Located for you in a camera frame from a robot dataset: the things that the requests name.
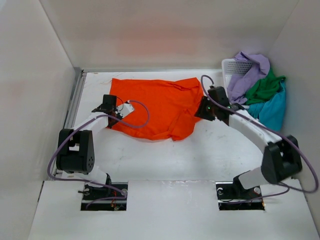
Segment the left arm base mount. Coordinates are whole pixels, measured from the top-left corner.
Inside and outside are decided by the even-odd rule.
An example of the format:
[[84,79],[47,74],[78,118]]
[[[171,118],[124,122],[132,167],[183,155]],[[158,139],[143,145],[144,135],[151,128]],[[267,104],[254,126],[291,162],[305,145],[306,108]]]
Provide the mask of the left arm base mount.
[[81,194],[81,211],[126,211],[128,183],[118,182],[111,185],[113,188],[98,187],[85,184]]

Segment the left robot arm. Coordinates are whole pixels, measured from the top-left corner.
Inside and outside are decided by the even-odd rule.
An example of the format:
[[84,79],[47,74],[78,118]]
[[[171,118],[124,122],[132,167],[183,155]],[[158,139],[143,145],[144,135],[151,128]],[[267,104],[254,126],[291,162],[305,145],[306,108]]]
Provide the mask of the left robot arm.
[[67,174],[75,174],[89,183],[102,188],[111,185],[111,177],[95,165],[94,137],[105,128],[112,128],[134,111],[128,102],[117,106],[117,96],[105,94],[102,103],[91,111],[89,117],[73,128],[59,132],[56,168]]

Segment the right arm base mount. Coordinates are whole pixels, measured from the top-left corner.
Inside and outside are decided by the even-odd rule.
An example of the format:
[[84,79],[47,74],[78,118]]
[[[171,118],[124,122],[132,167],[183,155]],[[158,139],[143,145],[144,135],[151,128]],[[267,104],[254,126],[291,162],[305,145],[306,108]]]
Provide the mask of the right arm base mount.
[[264,211],[260,186],[237,190],[230,181],[216,182],[217,204],[220,211]]

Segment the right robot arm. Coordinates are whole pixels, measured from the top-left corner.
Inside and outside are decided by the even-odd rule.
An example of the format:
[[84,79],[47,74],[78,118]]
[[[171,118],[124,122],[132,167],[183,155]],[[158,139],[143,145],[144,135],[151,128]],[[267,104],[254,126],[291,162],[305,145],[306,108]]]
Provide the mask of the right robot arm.
[[204,120],[218,119],[242,133],[262,152],[261,165],[235,176],[227,186],[219,187],[220,200],[250,200],[261,185],[277,185],[302,170],[298,141],[293,136],[284,140],[266,130],[241,105],[230,104],[222,86],[210,86],[202,97],[195,116]]

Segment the orange t shirt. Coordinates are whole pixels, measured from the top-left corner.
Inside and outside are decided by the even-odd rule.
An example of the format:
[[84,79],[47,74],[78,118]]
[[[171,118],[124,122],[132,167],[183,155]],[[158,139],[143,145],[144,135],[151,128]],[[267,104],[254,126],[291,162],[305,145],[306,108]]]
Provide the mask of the orange t shirt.
[[119,97],[120,103],[134,101],[134,112],[124,118],[129,125],[119,122],[113,130],[151,141],[181,141],[190,136],[200,121],[195,113],[204,96],[196,77],[178,81],[113,78],[110,94]]

